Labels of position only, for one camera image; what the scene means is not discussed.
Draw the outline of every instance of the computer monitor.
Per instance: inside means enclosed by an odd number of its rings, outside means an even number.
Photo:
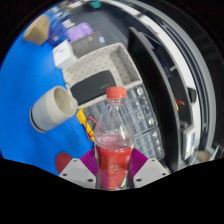
[[[129,28],[128,52],[149,93],[157,115],[165,159],[170,169],[178,170],[181,155],[180,121],[166,74],[143,34]]]

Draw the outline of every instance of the bottle cap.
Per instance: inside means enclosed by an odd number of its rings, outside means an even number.
[[[107,89],[107,99],[118,99],[126,97],[126,89],[123,87],[109,87]]]

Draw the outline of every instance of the plastic bottle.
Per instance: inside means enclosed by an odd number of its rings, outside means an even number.
[[[133,127],[124,107],[125,97],[124,88],[108,88],[108,104],[95,127],[95,155],[101,189],[120,190],[126,183],[133,149]]]

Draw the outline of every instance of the white cup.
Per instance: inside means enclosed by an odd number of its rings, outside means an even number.
[[[38,99],[30,109],[33,127],[45,133],[71,118],[77,101],[61,86],[55,86]]]

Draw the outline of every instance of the bottle label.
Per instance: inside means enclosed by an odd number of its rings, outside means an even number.
[[[102,187],[110,190],[120,188],[128,173],[132,148],[110,150],[96,145],[96,150]]]

